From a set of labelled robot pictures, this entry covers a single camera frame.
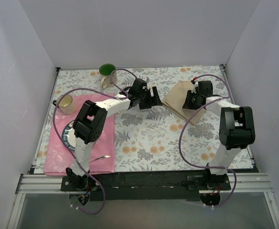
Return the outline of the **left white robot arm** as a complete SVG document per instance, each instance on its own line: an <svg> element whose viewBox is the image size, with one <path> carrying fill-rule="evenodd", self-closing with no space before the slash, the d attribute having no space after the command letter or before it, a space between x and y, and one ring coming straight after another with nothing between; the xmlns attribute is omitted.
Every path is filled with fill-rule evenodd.
<svg viewBox="0 0 279 229"><path fill-rule="evenodd" d="M106 119L118 112L139 106L141 110L162 106L157 87L148 88L147 82L136 79L116 96L100 102L87 100L78 112L72 128L75 136L75 150L71 152L74 163L66 168L70 184L78 191L88 186L89 159L94 143L102 134Z"/></svg>

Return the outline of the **beige cloth napkin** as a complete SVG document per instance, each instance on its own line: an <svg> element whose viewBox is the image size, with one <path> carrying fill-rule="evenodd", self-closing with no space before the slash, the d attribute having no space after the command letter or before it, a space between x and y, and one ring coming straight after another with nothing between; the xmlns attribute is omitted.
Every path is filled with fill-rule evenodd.
<svg viewBox="0 0 279 229"><path fill-rule="evenodd" d="M190 81L179 81L162 100L163 106L175 115L187 121L197 111L183 109L187 91L191 91L193 86L194 85Z"/></svg>

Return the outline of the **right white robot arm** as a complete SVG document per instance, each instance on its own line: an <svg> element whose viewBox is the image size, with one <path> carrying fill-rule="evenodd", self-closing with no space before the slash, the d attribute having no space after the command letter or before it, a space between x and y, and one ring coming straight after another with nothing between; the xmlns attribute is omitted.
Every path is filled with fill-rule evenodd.
<svg viewBox="0 0 279 229"><path fill-rule="evenodd" d="M252 108L238 106L213 93L211 81L192 81L193 89L187 91L183 108L206 109L219 117L220 145L214 158L202 167L199 175L187 176L185 185L189 190L230 189L228 168L239 152L255 141Z"/></svg>

